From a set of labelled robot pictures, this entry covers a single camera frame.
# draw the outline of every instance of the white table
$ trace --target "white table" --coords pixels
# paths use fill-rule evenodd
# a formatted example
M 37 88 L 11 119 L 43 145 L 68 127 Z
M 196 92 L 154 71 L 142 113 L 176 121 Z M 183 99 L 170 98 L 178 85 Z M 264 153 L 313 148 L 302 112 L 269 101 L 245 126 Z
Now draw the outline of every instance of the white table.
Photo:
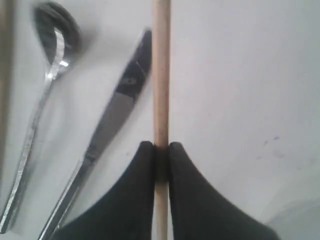
M 32 23 L 34 1 L 16 1 L 1 207 L 45 74 Z M 139 34 L 151 25 L 151 0 L 58 2 L 81 27 L 85 55 L 54 86 L 16 224 L 0 240 L 37 238 L 82 157 Z M 293 200 L 320 198 L 319 11 L 316 0 L 172 0 L 170 140 L 182 142 L 215 188 L 263 222 Z M 112 187 L 140 141 L 153 140 L 152 100 L 150 79 L 67 221 Z

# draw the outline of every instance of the chopstick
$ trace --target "chopstick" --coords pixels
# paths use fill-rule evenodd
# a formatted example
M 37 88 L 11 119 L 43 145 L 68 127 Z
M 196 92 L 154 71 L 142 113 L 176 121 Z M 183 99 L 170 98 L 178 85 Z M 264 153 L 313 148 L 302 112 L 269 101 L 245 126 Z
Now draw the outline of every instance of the chopstick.
M 167 148 L 169 144 L 169 87 L 171 0 L 153 0 L 152 76 L 156 182 L 154 200 L 157 239 L 168 237 Z

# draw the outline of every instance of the cutlery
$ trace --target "cutlery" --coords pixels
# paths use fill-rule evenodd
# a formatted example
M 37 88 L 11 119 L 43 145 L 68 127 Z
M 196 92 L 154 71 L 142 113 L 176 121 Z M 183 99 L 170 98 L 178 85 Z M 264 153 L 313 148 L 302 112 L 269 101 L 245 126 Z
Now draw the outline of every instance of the cutlery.
M 71 15 L 60 5 L 53 2 L 41 3 L 34 7 L 34 21 L 40 42 L 50 65 L 44 78 L 44 88 L 31 116 L 18 170 L 13 187 L 0 220 L 0 234 L 10 229 L 26 190 L 26 174 L 37 129 L 45 103 L 53 83 L 72 65 L 80 51 L 80 30 Z
M 146 30 L 102 114 L 83 159 L 74 169 L 38 240 L 51 239 L 60 227 L 89 172 L 128 119 L 148 77 L 151 52 L 152 33 Z

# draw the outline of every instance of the knife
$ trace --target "knife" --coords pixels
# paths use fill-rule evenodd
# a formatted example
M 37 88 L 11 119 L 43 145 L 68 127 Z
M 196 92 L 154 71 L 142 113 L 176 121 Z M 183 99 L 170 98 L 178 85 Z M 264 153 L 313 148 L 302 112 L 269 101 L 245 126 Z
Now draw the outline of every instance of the knife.
M 98 123 L 84 157 L 77 164 L 38 240 L 49 240 L 60 227 L 89 172 L 128 119 L 151 68 L 152 33 L 147 29 Z

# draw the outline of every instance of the spoon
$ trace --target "spoon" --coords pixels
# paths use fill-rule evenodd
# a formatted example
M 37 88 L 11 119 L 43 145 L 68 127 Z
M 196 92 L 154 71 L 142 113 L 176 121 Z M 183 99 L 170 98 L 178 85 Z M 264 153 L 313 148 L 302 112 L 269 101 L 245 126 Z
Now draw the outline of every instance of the spoon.
M 0 234 L 6 233 L 12 226 L 26 190 L 26 169 L 37 135 L 39 120 L 53 83 L 71 67 L 81 48 L 79 27 L 61 5 L 53 2 L 41 3 L 34 7 L 33 13 L 35 28 L 47 57 L 49 71 L 45 74 L 44 88 L 31 116 L 14 184 L 0 219 Z

